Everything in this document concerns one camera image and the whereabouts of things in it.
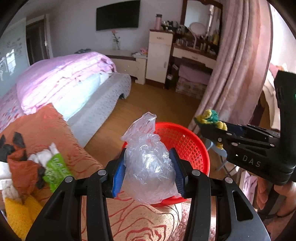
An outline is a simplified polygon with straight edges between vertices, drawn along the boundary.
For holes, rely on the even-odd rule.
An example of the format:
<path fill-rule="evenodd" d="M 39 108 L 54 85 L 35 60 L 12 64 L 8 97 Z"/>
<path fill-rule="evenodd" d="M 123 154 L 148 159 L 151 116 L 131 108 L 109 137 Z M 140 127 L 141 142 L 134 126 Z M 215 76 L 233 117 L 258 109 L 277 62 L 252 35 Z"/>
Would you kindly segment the person's right hand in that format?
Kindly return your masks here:
<path fill-rule="evenodd" d="M 286 199 L 281 205 L 280 209 L 277 212 L 277 215 L 280 217 L 288 216 L 293 211 L 295 211 L 295 199 L 296 199 L 296 190 L 295 190 L 295 182 L 288 182 L 283 186 L 274 186 L 274 190 L 282 196 L 285 196 Z"/>

